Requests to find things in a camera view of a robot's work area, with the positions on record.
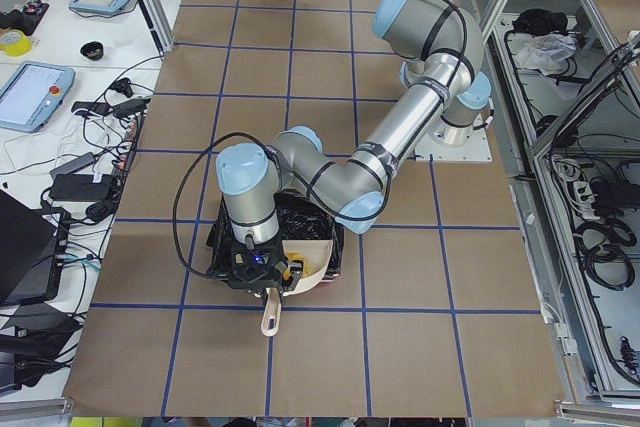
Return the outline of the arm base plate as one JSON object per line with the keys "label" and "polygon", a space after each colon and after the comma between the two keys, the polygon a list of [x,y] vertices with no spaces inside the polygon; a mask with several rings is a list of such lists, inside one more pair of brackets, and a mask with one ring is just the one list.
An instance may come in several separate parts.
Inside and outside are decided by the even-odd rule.
{"label": "arm base plate", "polygon": [[491,163],[491,150],[484,129],[451,127],[439,123],[414,149],[419,161],[440,163]]}

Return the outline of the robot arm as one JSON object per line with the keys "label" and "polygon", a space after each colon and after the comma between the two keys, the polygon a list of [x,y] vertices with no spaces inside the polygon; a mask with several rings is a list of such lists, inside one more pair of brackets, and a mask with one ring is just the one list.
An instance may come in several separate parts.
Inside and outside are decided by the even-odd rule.
{"label": "robot arm", "polygon": [[469,12],[450,0],[381,0],[372,29],[402,58],[405,93],[343,163],[305,126],[270,144],[237,134],[216,159],[222,201],[208,238],[210,277],[260,297],[313,288],[340,266],[345,233],[376,222],[432,128],[473,128],[491,86]]}

